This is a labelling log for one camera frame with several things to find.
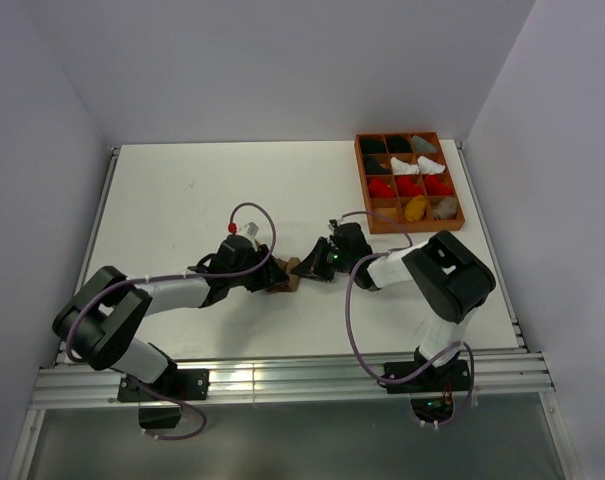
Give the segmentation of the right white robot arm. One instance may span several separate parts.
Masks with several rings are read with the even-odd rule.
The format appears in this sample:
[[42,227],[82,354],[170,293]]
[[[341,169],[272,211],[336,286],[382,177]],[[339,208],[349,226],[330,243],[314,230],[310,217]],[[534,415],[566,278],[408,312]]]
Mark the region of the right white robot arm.
[[496,287],[493,273],[446,230],[376,255],[359,224],[333,220],[330,229],[291,273],[323,282],[347,273],[367,291],[414,283],[435,314],[417,348],[415,378],[425,389],[439,388],[449,377],[448,364],[457,359],[470,318]]

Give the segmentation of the tan sock with red cuff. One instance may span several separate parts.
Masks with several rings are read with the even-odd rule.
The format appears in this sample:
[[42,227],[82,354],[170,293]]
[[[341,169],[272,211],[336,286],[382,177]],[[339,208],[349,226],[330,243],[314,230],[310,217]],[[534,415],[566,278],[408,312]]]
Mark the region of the tan sock with red cuff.
[[444,197],[433,207],[435,220],[451,220],[457,216],[458,200],[455,197]]

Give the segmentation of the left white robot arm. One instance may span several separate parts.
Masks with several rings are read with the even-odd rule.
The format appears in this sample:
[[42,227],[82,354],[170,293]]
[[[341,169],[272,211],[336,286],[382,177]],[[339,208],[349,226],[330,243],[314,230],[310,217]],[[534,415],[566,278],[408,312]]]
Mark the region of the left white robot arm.
[[215,253],[182,274],[129,279],[113,266],[100,268],[57,314],[52,329],[94,370],[135,377],[152,398],[165,399],[176,389],[176,366],[159,348],[136,338],[145,318],[210,307],[236,287],[253,293],[288,281],[266,246],[229,235]]

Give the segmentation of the brown sock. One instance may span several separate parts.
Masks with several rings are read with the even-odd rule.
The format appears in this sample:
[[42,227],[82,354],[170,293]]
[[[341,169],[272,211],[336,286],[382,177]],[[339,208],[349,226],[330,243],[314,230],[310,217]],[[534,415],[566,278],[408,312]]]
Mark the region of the brown sock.
[[279,283],[267,289],[268,293],[293,293],[297,290],[300,277],[292,273],[292,270],[301,263],[298,257],[290,257],[288,260],[283,260],[274,257],[274,261],[278,268],[287,275],[287,281]]

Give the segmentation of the mustard yellow striped sock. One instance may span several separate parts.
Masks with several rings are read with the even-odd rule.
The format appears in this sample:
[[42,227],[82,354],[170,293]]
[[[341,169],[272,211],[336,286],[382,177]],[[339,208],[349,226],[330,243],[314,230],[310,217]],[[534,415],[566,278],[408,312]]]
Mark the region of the mustard yellow striped sock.
[[407,222],[420,222],[425,218],[428,200],[423,195],[412,197],[404,207]]

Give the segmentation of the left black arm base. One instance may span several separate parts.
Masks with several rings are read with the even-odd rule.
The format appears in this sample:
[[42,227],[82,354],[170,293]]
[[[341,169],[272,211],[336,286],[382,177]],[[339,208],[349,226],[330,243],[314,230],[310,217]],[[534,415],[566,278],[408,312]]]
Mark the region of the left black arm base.
[[[138,423],[143,433],[164,441],[193,438],[204,431],[208,419],[195,405],[207,399],[208,369],[169,369],[154,383],[146,384],[124,375],[117,393],[119,403],[138,405]],[[181,420],[194,416],[199,425],[191,433],[172,433]]]

